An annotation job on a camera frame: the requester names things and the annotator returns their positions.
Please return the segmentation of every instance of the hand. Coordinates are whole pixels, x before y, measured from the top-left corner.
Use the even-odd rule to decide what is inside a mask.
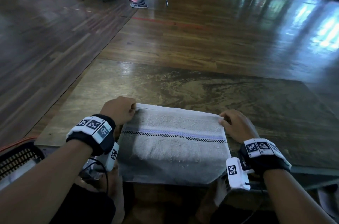
[[[116,99],[105,102],[100,114],[111,117],[115,125],[118,126],[125,124],[133,118],[135,106],[135,99],[119,96]]]
[[[219,124],[235,141],[243,143],[252,138],[260,138],[252,122],[240,111],[226,110],[219,116],[224,118],[219,120]]]

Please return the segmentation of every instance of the towel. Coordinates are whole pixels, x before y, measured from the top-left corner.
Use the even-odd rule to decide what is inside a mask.
[[[218,115],[137,104],[118,141],[124,181],[202,185],[217,179],[231,157]]]

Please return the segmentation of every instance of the black basket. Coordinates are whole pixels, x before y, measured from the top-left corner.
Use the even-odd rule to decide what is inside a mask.
[[[34,145],[34,142],[19,145],[0,156],[0,180],[20,168],[29,160],[34,159],[36,162],[40,162],[44,158],[43,152]]]

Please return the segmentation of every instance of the wooden table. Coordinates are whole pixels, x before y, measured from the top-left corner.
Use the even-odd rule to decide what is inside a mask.
[[[83,117],[119,95],[138,102],[219,114],[243,112],[260,136],[274,142],[306,188],[339,179],[339,121],[302,83],[97,59],[41,133],[36,144],[55,148]],[[227,139],[236,156],[239,144]]]

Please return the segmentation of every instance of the checkered stripe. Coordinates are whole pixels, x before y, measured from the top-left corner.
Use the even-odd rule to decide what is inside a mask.
[[[199,141],[199,142],[214,142],[214,143],[225,143],[225,140],[212,140],[212,139],[204,139],[204,138],[195,138],[195,137],[188,137],[182,135],[169,135],[169,134],[153,134],[153,133],[144,133],[144,132],[137,132],[137,131],[124,131],[125,134],[133,134],[133,135],[146,135],[146,136],[162,136],[162,137],[180,137],[188,140]]]

